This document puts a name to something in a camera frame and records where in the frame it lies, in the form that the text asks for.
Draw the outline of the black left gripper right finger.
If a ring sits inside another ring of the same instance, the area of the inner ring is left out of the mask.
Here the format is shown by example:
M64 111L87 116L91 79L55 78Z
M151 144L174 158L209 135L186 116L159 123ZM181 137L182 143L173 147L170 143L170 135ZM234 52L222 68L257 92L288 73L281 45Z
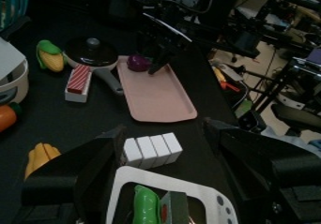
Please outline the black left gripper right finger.
M203 120L241 224L321 224L321 157L218 120Z

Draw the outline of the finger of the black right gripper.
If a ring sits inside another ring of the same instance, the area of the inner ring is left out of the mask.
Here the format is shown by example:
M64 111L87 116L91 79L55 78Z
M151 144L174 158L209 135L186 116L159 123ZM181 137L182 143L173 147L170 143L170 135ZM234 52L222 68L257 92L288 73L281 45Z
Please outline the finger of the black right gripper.
M152 75L171 60L169 54L159 54L151 59L148 74Z

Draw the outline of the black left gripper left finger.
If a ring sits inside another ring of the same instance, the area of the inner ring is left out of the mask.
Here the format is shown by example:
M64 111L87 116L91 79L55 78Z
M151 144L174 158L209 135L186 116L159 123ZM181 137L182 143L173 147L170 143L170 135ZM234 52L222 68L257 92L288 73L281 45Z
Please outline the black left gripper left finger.
M103 224L126 136L115 127L32 172L12 224Z

